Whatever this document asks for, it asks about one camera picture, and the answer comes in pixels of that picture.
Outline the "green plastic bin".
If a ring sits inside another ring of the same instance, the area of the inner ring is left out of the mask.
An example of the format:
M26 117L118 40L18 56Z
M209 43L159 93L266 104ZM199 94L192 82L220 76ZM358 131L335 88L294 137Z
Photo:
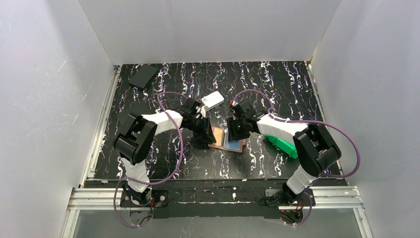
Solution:
M293 159L298 158L298 153L296 147L283 139L271 136L271 135L265 135L265 138L276 148L282 150L285 152L288 156L290 156Z

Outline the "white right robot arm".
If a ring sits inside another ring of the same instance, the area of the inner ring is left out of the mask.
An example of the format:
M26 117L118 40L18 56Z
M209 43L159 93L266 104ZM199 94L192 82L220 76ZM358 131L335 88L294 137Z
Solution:
M227 119L228 139L249 138L251 133L273 136L291 143L299 166L282 186L280 196L301 195L312 182L341 158L341 151L325 125L315 122L290 122L268 112L258 112L247 101L232 102L233 115Z

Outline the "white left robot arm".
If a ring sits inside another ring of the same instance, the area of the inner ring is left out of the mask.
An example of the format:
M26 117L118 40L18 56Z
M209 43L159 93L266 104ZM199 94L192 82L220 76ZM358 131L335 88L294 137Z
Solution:
M122 158L129 188L144 193L152 183L147 175L147 158L155 135L177 130L182 139L182 129L191 131L194 138L204 144L216 142L210 119L201 113L200 102L187 98L176 110L166 110L152 115L130 113L120 127L113 146Z

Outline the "white rectangular box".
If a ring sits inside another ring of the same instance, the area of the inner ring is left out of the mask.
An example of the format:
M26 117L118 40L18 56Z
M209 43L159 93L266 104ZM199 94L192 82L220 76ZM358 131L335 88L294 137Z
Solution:
M220 92L214 91L208 94L207 96L201 98L201 102L203 106L206 107L207 109L212 109L220 105L221 103L223 103L224 97Z

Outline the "tan leather card holder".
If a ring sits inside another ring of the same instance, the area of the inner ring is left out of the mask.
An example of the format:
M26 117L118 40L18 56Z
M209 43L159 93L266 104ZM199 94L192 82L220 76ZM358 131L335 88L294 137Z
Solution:
M243 148L247 144L247 140L243 139L240 141L226 141L226 144L224 147L222 146L215 146L213 144L208 144L210 148L219 149L219 150L225 150L225 151L231 151L236 153L241 153L243 151Z

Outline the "aluminium frame rail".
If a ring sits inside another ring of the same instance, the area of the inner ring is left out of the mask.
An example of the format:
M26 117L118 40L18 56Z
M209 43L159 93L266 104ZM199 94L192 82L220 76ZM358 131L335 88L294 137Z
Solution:
M293 201L275 201L278 188L255 185L209 187L170 187L152 190L145 205L131 199L123 189L77 188L67 207L62 236L71 238L82 210L127 210L147 212L151 218L176 217L285 217L289 224L306 219L305 212L316 209L353 210L361 236L372 237L364 204L355 186L315 186L302 198Z

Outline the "black rectangular box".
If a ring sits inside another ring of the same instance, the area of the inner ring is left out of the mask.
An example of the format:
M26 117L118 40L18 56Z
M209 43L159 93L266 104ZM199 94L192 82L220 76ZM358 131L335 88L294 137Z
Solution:
M144 90L156 78L157 74L158 68L150 65L142 65L129 80L129 85Z

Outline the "flat black card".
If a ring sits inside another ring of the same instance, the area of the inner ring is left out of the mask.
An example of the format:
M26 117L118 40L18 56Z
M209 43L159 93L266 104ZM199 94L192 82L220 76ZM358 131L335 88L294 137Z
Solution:
M133 114L135 116L148 114L150 112L148 107L143 107L141 104L133 105L129 108L125 108L122 112L117 114L117 118L120 125L123 125L126 119L128 119L129 114Z

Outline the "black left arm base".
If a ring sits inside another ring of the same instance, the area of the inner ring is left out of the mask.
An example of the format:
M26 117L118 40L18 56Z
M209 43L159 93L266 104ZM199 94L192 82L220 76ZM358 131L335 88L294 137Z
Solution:
M142 193L135 191L129 185L122 186L122 194L119 200L120 207L166 207L168 204L169 194L167 190L146 188Z

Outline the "gold credit card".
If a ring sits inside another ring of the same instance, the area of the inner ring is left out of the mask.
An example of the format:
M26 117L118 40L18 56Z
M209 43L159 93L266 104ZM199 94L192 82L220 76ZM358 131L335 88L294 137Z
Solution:
M221 137L222 137L223 130L224 130L223 128L212 127L213 135L216 140L216 142L214 142L213 145L221 146Z

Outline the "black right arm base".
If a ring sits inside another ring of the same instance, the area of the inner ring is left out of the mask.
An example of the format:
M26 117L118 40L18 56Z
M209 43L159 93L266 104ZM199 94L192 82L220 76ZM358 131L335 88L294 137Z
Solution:
M283 192L282 189L266 189L263 197L260 199L260 205L268 207L278 206L315 206L315 195L312 189L306 189L295 195L292 192Z

